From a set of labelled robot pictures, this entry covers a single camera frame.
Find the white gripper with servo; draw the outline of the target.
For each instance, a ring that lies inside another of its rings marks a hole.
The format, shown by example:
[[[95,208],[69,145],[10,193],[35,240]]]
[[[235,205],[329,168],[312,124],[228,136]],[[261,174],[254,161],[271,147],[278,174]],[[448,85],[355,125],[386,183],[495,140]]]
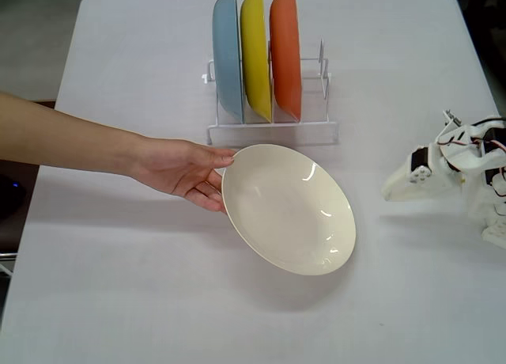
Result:
[[[410,165],[405,162],[387,178],[381,195],[386,201],[418,201],[437,199],[461,187],[461,173],[448,164],[437,144],[428,144],[411,154]]]

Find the bare human hand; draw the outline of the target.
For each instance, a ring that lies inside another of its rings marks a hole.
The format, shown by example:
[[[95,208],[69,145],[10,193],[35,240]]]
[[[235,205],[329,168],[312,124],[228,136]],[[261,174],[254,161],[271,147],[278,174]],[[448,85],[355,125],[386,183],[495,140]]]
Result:
[[[212,212],[225,212],[222,176],[234,162],[233,150],[181,139],[143,138],[136,146],[128,176],[163,193]]]

